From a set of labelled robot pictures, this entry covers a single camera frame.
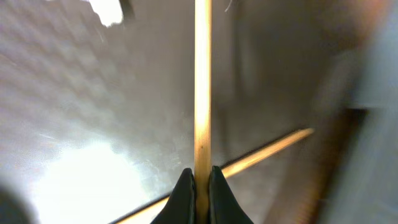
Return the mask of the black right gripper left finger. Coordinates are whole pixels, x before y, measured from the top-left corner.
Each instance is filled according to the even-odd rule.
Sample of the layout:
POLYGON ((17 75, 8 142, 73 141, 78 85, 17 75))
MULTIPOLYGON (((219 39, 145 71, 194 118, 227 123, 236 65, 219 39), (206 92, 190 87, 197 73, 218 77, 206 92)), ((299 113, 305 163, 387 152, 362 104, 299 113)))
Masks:
POLYGON ((151 224, 193 224, 195 222, 195 181, 191 168, 182 171, 165 207, 151 224))

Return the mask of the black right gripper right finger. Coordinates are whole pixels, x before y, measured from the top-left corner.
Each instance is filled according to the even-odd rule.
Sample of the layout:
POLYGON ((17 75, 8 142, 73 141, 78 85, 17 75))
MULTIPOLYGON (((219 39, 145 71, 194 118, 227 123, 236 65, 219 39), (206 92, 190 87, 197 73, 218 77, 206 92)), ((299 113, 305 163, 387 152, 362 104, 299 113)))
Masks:
POLYGON ((220 167, 213 166, 209 183, 211 224, 253 224, 237 202, 220 167))

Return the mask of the wooden chopstick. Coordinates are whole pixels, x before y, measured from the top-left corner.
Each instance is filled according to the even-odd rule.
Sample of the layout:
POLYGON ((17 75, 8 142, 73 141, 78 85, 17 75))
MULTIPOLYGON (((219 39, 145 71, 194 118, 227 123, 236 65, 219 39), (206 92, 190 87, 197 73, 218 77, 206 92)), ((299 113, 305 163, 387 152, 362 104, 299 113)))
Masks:
POLYGON ((194 178, 196 223, 207 223, 211 173, 211 0, 195 0, 194 178))
MULTIPOLYGON (((282 138, 277 139, 268 145, 265 145, 262 148, 255 149, 245 156, 241 156, 234 161, 223 165, 221 168, 222 173, 226 179, 232 177, 248 169, 249 167, 258 164, 264 159, 267 159, 268 157, 277 154, 285 148, 290 147, 296 142, 305 139, 306 137, 313 134, 313 132, 313 128, 298 129, 296 131, 293 131, 288 135, 283 136, 282 138)), ((160 211, 165 207, 166 203, 169 200, 169 195, 170 193, 161 196, 160 199, 148 203, 147 205, 144 205, 143 207, 138 208, 121 218, 118 218, 116 221, 113 221, 113 223, 150 223, 154 219, 154 217, 158 215, 160 211)))

